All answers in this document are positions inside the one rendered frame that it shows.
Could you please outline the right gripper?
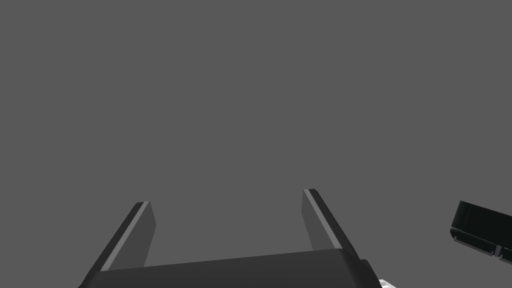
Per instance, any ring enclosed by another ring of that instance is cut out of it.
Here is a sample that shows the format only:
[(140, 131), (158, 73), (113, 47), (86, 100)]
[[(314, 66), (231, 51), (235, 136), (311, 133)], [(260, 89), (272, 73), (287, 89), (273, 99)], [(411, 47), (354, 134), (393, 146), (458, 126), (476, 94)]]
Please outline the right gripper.
[(461, 200), (449, 232), (455, 242), (512, 265), (512, 215)]

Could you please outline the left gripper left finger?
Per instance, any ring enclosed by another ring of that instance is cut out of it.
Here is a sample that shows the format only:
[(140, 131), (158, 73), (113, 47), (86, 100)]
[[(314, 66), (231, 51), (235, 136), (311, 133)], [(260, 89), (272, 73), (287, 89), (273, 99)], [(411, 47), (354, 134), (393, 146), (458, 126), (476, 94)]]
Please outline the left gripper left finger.
[(95, 261), (91, 271), (104, 272), (143, 267), (156, 230), (149, 201), (137, 202)]

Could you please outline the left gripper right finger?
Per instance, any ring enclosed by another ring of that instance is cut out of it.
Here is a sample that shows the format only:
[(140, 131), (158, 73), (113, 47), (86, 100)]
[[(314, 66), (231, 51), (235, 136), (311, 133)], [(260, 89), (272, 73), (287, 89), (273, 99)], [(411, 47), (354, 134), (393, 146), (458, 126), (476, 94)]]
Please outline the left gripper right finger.
[(314, 251), (342, 249), (355, 259), (360, 259), (334, 214), (314, 188), (302, 191), (301, 217)]

